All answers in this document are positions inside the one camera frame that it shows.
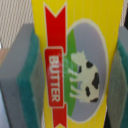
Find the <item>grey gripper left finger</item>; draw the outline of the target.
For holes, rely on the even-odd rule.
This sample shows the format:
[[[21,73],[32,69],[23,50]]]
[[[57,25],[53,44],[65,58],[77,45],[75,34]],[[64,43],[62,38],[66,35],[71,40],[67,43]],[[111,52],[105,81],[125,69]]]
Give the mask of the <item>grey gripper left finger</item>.
[[[11,128],[41,128],[44,70],[32,24],[20,29],[0,66],[0,88]]]

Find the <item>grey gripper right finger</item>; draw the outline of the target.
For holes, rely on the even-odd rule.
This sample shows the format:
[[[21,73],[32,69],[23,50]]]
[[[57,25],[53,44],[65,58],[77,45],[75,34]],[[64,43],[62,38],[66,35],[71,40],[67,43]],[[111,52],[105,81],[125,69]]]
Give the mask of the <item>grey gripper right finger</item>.
[[[128,128],[128,28],[119,28],[107,98],[111,128]]]

